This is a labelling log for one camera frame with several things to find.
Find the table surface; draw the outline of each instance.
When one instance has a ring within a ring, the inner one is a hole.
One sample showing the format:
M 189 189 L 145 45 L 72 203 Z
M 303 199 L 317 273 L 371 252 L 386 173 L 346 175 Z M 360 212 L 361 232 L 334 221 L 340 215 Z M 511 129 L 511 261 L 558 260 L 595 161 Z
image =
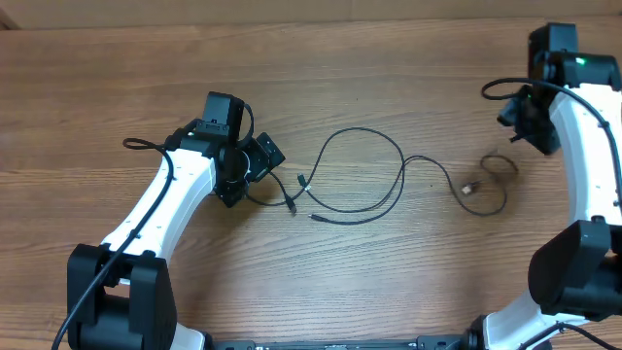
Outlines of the table surface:
M 622 58 L 620 17 L 578 24 L 580 48 Z M 208 91 L 245 99 L 287 160 L 297 191 L 325 140 L 349 126 L 385 132 L 407 155 L 437 159 L 457 184 L 477 180 L 491 152 L 520 176 L 506 209 L 478 218 L 460 208 L 442 173 L 409 165 L 404 195 L 376 222 L 350 220 L 304 195 L 298 215 L 208 196 L 170 264 L 186 326 L 217 339 L 295 341 L 461 333 L 527 288 L 532 253 L 564 229 L 561 153 L 539 154 L 496 123 L 501 102 L 479 96 L 495 78 L 525 76 L 527 36 L 543 18 L 333 24 L 177 26 L 0 32 L 0 347 L 46 349 L 65 317 L 67 258 L 98 244 L 150 184 L 160 157 L 124 149 L 161 142 L 200 115 Z M 399 167 L 376 135 L 329 145 L 313 191 L 355 208 L 381 198 Z M 251 193 L 279 200 L 266 179 Z M 493 189 L 467 199 L 499 204 Z M 622 344 L 622 322 L 588 329 Z M 576 334 L 560 348 L 594 348 Z

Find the black plastic cover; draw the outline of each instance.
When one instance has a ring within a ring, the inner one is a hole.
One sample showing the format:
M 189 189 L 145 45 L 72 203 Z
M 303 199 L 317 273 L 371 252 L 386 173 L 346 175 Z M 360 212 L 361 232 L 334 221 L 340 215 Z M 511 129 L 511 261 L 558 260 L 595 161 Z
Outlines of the black plastic cover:
M 225 136 L 235 145 L 240 136 L 240 124 L 244 113 L 244 101 L 226 93 L 209 92 L 205 100 L 203 121 L 196 126 L 196 132 Z
M 577 221 L 538 249 L 529 266 L 529 290 L 542 312 L 591 321 L 622 313 L 622 265 L 606 257 L 604 221 Z
M 67 311 L 112 253 L 108 246 L 80 244 L 67 263 Z M 177 327 L 177 309 L 166 260 L 153 252 L 123 254 L 107 281 L 129 278 L 129 297 L 106 295 L 98 287 L 68 330 L 69 346 L 81 350 L 168 350 Z
M 560 149 L 560 139 L 548 117 L 548 109 L 531 99 L 531 93 L 531 87 L 523 86 L 519 95 L 511 98 L 499 112 L 497 121 L 503 126 L 514 126 L 516 136 L 511 142 L 525 139 L 543 154 L 551 155 Z
M 251 172 L 247 174 L 248 181 L 259 182 L 269 171 L 285 161 L 285 156 L 274 141 L 263 132 L 244 150 L 251 161 Z
M 610 55 L 548 52 L 531 75 L 560 87 L 580 88 L 585 83 L 610 86 L 616 91 L 622 88 L 620 69 Z
M 529 36 L 529 65 L 527 74 L 532 78 L 536 64 L 545 60 L 545 53 L 578 53 L 579 40 L 576 25 L 548 23 Z

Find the black cable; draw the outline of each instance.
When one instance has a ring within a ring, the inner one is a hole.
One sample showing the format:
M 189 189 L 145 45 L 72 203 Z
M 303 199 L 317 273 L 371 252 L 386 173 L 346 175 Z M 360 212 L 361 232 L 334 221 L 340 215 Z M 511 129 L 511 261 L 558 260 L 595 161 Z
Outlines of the black cable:
M 187 123 L 186 126 L 183 127 L 184 131 L 186 133 L 189 133 L 191 131 L 193 131 L 196 128 L 196 125 L 199 124 L 199 122 L 202 122 L 203 120 L 197 118 L 192 120 L 191 122 Z M 151 147 L 149 146 L 132 146 L 131 150 L 149 150 Z
M 375 203 L 375 204 L 373 204 L 371 206 L 364 207 L 364 208 L 361 208 L 361 209 L 352 209 L 352 210 L 338 209 L 338 208 L 335 208 L 335 207 L 332 207 L 330 205 L 327 205 L 327 204 L 323 203 L 317 196 L 315 196 L 314 194 L 311 193 L 311 191 L 309 190 L 308 186 L 311 183 L 311 179 L 313 178 L 313 176 L 314 176 L 314 174 L 315 174 L 315 172 L 317 170 L 317 167 L 318 167 L 318 165 L 319 165 L 319 163 L 320 163 L 320 161 L 322 159 L 322 155 L 324 154 L 324 151 L 325 151 L 328 143 L 330 142 L 330 140 L 334 136 L 336 136 L 336 135 L 339 135 L 339 134 L 347 132 L 347 131 L 355 131 L 355 130 L 356 131 L 371 132 L 371 133 L 377 134 L 379 136 L 382 136 L 387 141 L 389 141 L 396 148 L 397 152 L 399 153 L 399 157 L 400 157 L 400 160 L 401 160 L 401 167 L 399 168 L 399 171 L 397 172 L 396 179 L 394 180 L 391 188 L 384 195 L 384 197 L 382 199 L 380 199 L 380 201 L 378 201 L 377 203 Z M 399 178 L 401 177 L 401 185 L 399 187 L 399 192 L 397 193 L 397 197 L 394 199 L 394 201 L 389 206 L 389 208 L 387 208 L 384 212 L 380 213 L 379 215 L 376 215 L 376 216 L 373 216 L 373 217 L 370 217 L 370 218 L 367 218 L 367 219 L 359 220 L 359 221 L 337 221 L 337 220 L 332 220 L 332 219 L 325 218 L 325 217 L 317 215 L 317 214 L 312 214 L 312 215 L 309 216 L 311 219 L 313 219 L 315 221 L 320 221 L 320 222 L 334 224 L 334 225 L 353 226 L 353 225 L 366 224 L 366 223 L 369 223 L 369 222 L 372 222 L 374 220 L 377 220 L 377 219 L 380 219 L 380 218 L 384 217 L 386 214 L 388 214 L 396 206 L 397 202 L 399 201 L 399 199 L 401 198 L 401 195 L 403 193 L 403 187 L 404 187 L 404 182 L 405 182 L 405 178 L 404 178 L 404 176 L 405 176 L 405 166 L 407 165 L 407 163 L 409 161 L 419 159 L 419 160 L 426 160 L 426 161 L 432 162 L 435 165 L 437 165 L 438 167 L 440 167 L 440 169 L 445 174 L 445 178 L 447 179 L 447 182 L 448 182 L 448 185 L 449 185 L 449 187 L 451 189 L 452 195 L 454 196 L 456 201 L 458 201 L 460 206 L 463 207 L 466 211 L 468 211 L 468 213 L 470 213 L 472 215 L 479 216 L 479 217 L 488 217 L 488 216 L 499 214 L 504 209 L 504 207 L 505 207 L 505 205 L 507 203 L 507 190 L 505 189 L 505 187 L 501 183 L 499 183 L 497 181 L 498 179 L 497 179 L 497 175 L 495 174 L 495 172 L 493 172 L 492 170 L 487 168 L 486 165 L 485 165 L 485 161 L 487 159 L 489 159 L 489 158 L 501 158 L 501 159 L 505 160 L 506 162 L 508 162 L 512 166 L 512 168 L 514 169 L 515 172 L 518 172 L 518 167 L 516 166 L 516 164 L 511 159 L 509 159 L 507 157 L 504 157 L 504 156 L 501 156 L 501 155 L 488 155 L 488 156 L 484 156 L 480 160 L 481 168 L 485 172 L 487 172 L 487 173 L 489 173 L 491 175 L 490 179 L 495 180 L 495 183 L 497 183 L 499 185 L 499 187 L 501 189 L 501 192 L 502 192 L 502 195 L 503 195 L 503 199 L 502 199 L 501 205 L 497 209 L 495 209 L 494 211 L 491 211 L 491 212 L 483 212 L 482 213 L 482 212 L 477 212 L 477 211 L 474 211 L 474 210 L 468 208 L 463 203 L 463 201 L 461 200 L 460 196 L 456 192 L 456 189 L 454 189 L 452 181 L 451 181 L 451 178 L 449 176 L 449 173 L 442 166 L 442 164 L 440 164 L 438 161 L 436 161 L 436 160 L 434 160 L 432 158 L 429 158 L 429 157 L 425 157 L 425 156 L 411 156 L 411 157 L 408 157 L 408 158 L 404 158 L 403 157 L 403 152 L 402 152 L 401 148 L 399 147 L 399 145 L 391 137 L 387 136 L 386 134 L 384 134 L 384 133 L 382 133 L 380 131 L 377 131 L 377 130 L 374 130 L 374 129 L 370 129 L 370 128 L 366 128 L 366 127 L 348 127 L 348 128 L 344 128 L 344 129 L 341 129 L 341 130 L 338 130 L 338 131 L 334 132 L 328 138 L 328 140 L 324 143 L 324 145 L 322 146 L 322 149 L 320 150 L 320 153 L 318 154 L 318 158 L 317 158 L 317 160 L 315 162 L 313 170 L 311 171 L 311 175 L 309 176 L 309 180 L 308 181 L 302 180 L 303 181 L 303 182 L 301 182 L 302 190 L 300 190 L 296 195 L 289 197 L 289 195 L 287 194 L 287 192 L 286 192 L 286 190 L 285 190 L 281 180 L 275 174 L 273 174 L 272 172 L 270 172 L 269 174 L 279 184 L 279 187 L 281 188 L 281 191 L 283 192 L 283 195 L 286 198 L 285 201 L 276 202 L 276 203 L 266 203 L 266 202 L 260 201 L 260 200 L 258 200 L 256 198 L 252 197 L 251 195 L 249 195 L 248 188 L 245 189 L 245 195 L 249 198 L 249 200 L 251 200 L 252 202 L 254 202 L 255 204 L 258 204 L 258 205 L 263 205 L 263 206 L 280 206 L 280 205 L 287 204 L 287 202 L 289 200 L 294 200 L 294 199 L 299 198 L 302 195 L 303 192 L 307 192 L 307 194 L 309 194 L 309 196 L 313 200 L 315 200 L 318 204 L 320 204 L 321 206 L 327 208 L 328 210 L 331 210 L 331 211 L 334 211 L 334 212 L 337 212 L 337 213 L 346 213 L 346 214 L 362 213 L 362 212 L 367 212 L 367 211 L 370 211 L 370 210 L 377 209 L 377 208 L 381 207 L 382 205 L 384 205 L 388 201 L 388 199 L 391 197 L 393 191 L 395 190 L 395 188 L 397 186 L 397 183 L 399 182 Z
M 101 269 L 99 270 L 97 275 L 93 278 L 93 280 L 90 282 L 88 287 L 85 289 L 85 292 L 78 299 L 78 301 L 76 302 L 74 307 L 72 307 L 71 311 L 67 314 L 67 317 L 65 318 L 65 321 L 62 323 L 62 326 L 60 326 L 60 329 L 58 330 L 58 333 L 56 334 L 56 338 L 54 339 L 54 342 L 52 344 L 52 350 L 57 350 L 58 349 L 58 347 L 60 346 L 60 342 L 62 341 L 62 337 L 65 335 L 65 333 L 67 333 L 67 329 L 69 328 L 69 325 L 71 324 L 73 319 L 76 317 L 76 314 L 80 310 L 80 307 L 82 307 L 82 305 L 85 303 L 86 299 L 90 295 L 93 294 L 95 289 L 100 287 L 101 282 L 106 278 L 106 275 L 108 274 L 108 271 L 110 270 L 112 265 L 119 259 L 121 254 L 123 254 L 125 249 L 132 242 L 132 240 L 134 240 L 134 238 L 136 238 L 136 236 L 138 236 L 138 234 L 140 233 L 140 230 L 147 223 L 149 218 L 152 216 L 154 211 L 157 209 L 158 205 L 164 199 L 164 196 L 166 195 L 166 192 L 168 191 L 168 188 L 171 186 L 171 182 L 174 179 L 174 177 L 173 177 L 173 175 L 174 175 L 173 174 L 173 160 L 166 153 L 166 150 L 164 150 L 161 146 L 156 145 L 156 144 L 154 144 L 152 142 L 141 140 L 141 139 L 137 139 L 137 138 L 126 138 L 126 139 L 124 139 L 123 140 L 123 145 L 126 148 L 130 149 L 130 150 L 148 150 L 148 149 L 153 149 L 153 150 L 156 150 L 156 151 L 160 152 L 164 156 L 164 158 L 166 159 L 166 162 L 168 163 L 168 176 L 166 177 L 166 182 L 164 183 L 164 186 L 162 187 L 162 190 L 160 191 L 159 195 L 155 199 L 155 201 L 152 204 L 152 206 L 149 208 L 147 213 L 145 213 L 145 216 L 143 216 L 143 218 L 140 220 L 138 225 L 136 225 L 136 227 L 132 231 L 129 232 L 129 235 L 127 236 L 125 241 L 123 241 L 123 243 L 120 245 L 119 249 L 117 249 L 117 251 L 115 253 L 113 253 L 112 257 L 101 267 Z
M 244 136 L 242 140 L 237 142 L 236 147 L 238 149 L 245 148 L 249 144 L 249 142 L 253 140 L 253 133 L 255 133 L 255 117 L 253 116 L 253 110 L 251 109 L 251 106 L 248 103 L 244 104 L 244 108 L 246 108 L 246 110 L 249 113 L 249 116 L 251 117 L 251 126 L 249 127 L 249 132 L 246 133 L 246 136 Z
M 607 343 L 606 341 L 598 338 L 597 336 L 591 334 L 590 332 L 587 332 L 587 331 L 583 330 L 580 327 L 577 327 L 577 326 L 571 325 L 571 324 L 567 324 L 567 323 L 562 323 L 562 322 L 547 328 L 546 330 L 540 332 L 538 335 L 536 335 L 533 338 L 529 339 L 528 341 L 524 342 L 523 344 L 521 344 L 521 346 L 518 347 L 518 350 L 527 350 L 530 346 L 533 346 L 534 344 L 539 343 L 540 341 L 545 339 L 547 336 L 549 336 L 553 332 L 563 332 L 564 330 L 575 331 L 575 332 L 585 336 L 586 338 L 590 339 L 591 341 L 595 342 L 596 344 L 600 345 L 601 347 L 603 347 L 606 350 L 622 350 L 621 348 L 615 347 L 615 346 Z
M 558 87 L 555 84 L 538 81 L 534 79 L 529 79 L 529 78 L 497 79 L 495 81 L 492 81 L 486 84 L 484 87 L 482 87 L 482 90 L 481 90 L 482 96 L 486 99 L 493 100 L 493 101 L 505 100 L 505 99 L 519 96 L 518 93 L 510 93 L 510 94 L 501 95 L 501 96 L 492 96 L 486 93 L 486 90 L 489 88 L 495 87 L 497 85 L 509 84 L 509 83 L 530 84 L 532 86 L 549 88 L 554 91 L 564 93 L 572 97 L 579 104 L 581 104 L 586 110 L 588 110 L 594 116 L 594 118 L 596 118 L 596 120 L 599 122 L 599 124 L 605 131 L 607 141 L 609 142 L 609 149 L 611 151 L 611 160 L 613 161 L 613 170 L 614 170 L 614 175 L 615 175 L 615 187 L 617 189 L 617 196 L 618 196 L 617 205 L 620 207 L 620 211 L 622 212 L 622 170 L 620 168 L 620 156 L 618 155 L 618 147 L 616 145 L 615 138 L 613 137 L 613 132 L 611 132 L 611 127 L 609 125 L 609 122 L 607 122 L 605 118 L 603 118 L 601 113 L 599 113 L 599 111 L 596 108 L 594 108 L 594 106 L 592 106 L 588 101 L 583 99 L 578 94 L 574 93 L 572 90 L 569 90 L 564 87 Z

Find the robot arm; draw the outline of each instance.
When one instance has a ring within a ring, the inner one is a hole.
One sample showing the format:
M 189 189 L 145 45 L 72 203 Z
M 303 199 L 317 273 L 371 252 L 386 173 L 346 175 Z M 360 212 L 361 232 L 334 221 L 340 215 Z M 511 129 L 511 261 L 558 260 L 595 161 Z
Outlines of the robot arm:
M 574 30 L 574 26 L 549 24 L 532 34 L 530 77 L 554 82 L 594 106 L 609 124 L 621 154 L 622 94 L 617 64 L 613 57 L 576 53 Z M 542 43 L 547 47 L 538 48 Z M 530 89 L 527 96 L 508 104 L 500 122 L 513 124 L 519 138 L 545 154 L 560 146 L 564 151 L 569 227 L 534 254 L 530 289 L 502 311 L 484 318 L 481 327 L 485 349 L 518 349 L 524 344 L 533 349 L 559 331 L 533 339 L 559 323 L 580 326 L 622 311 L 619 262 L 605 257 L 610 249 L 620 253 L 619 239 L 613 237 L 622 225 L 622 215 L 603 127 L 574 98 Z
M 238 141 L 244 109 L 251 131 Z M 285 157 L 261 134 L 252 137 L 250 107 L 231 95 L 210 92 L 202 120 L 179 128 L 164 149 L 173 164 L 173 180 L 149 220 L 106 275 L 102 286 L 69 323 L 72 349 L 212 349 L 211 338 L 177 323 L 167 265 L 194 210 L 214 191 L 227 207 L 240 200 L 250 182 L 260 181 Z M 67 264 L 67 310 L 136 228 L 160 195 L 169 176 L 164 158 L 154 180 L 129 216 L 99 247 L 79 245 Z M 106 294 L 104 286 L 130 286 L 129 297 Z

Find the black mounting bracket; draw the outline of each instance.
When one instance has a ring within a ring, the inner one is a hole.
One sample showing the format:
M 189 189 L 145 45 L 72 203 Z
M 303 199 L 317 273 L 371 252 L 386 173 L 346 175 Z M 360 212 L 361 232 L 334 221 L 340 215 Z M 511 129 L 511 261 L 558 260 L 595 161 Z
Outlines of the black mounting bracket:
M 79 244 L 67 263 L 67 312 L 70 312 L 101 266 L 113 254 L 108 245 Z M 106 294 L 122 278 L 131 282 L 129 297 Z M 69 325 L 72 349 L 169 349 L 177 327 L 177 309 L 166 260 L 147 251 L 123 254 Z
M 622 88 L 615 57 L 579 53 L 574 24 L 548 23 L 529 36 L 530 79 L 578 88 L 581 84 Z M 560 149 L 555 126 L 550 121 L 549 107 L 557 91 L 539 86 L 523 86 L 501 110 L 497 120 L 503 126 L 514 126 L 516 136 L 525 139 L 540 152 L 551 155 Z
M 529 266 L 529 290 L 542 312 L 590 321 L 622 314 L 621 227 L 601 217 L 576 221 L 538 249 Z
M 244 109 L 251 115 L 251 129 L 238 141 Z M 253 138 L 255 129 L 251 107 L 225 93 L 210 92 L 202 119 L 194 120 L 166 138 L 169 151 L 178 148 L 197 151 L 216 162 L 214 192 L 227 207 L 244 198 L 251 182 L 259 182 L 280 165 L 285 156 L 264 132 Z

